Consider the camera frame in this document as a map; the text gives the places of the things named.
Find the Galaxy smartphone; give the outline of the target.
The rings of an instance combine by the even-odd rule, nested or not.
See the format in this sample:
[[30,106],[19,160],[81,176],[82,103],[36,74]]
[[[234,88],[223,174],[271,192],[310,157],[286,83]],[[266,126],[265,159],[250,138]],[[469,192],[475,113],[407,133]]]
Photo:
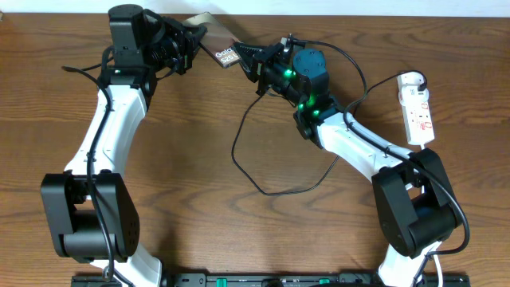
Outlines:
[[233,49],[238,38],[233,35],[214,15],[209,12],[186,19],[185,26],[205,26],[207,32],[200,46],[224,69],[237,64],[240,57]]

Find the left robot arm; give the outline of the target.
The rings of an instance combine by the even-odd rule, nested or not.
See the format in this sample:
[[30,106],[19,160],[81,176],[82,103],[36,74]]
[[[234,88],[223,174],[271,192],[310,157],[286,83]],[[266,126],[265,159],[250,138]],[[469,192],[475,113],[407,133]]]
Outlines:
[[157,84],[190,69],[207,29],[134,4],[112,7],[108,20],[96,111],[65,169],[41,182],[45,216],[56,254],[99,268],[102,285],[166,286],[163,263],[140,243],[124,172]]

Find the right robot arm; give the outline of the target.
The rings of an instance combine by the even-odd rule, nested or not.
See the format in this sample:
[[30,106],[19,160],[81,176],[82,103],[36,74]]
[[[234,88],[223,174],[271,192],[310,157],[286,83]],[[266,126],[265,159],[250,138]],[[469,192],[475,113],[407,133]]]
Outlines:
[[459,226],[468,244],[470,229],[438,154],[396,146],[362,126],[351,114],[361,99],[341,106],[329,90],[323,52],[315,42],[286,38],[268,45],[236,42],[233,50],[257,95],[269,89],[296,106],[296,127],[306,140],[346,160],[370,180],[379,224],[389,242],[377,275],[387,286],[416,286],[428,260],[442,255],[439,246]]

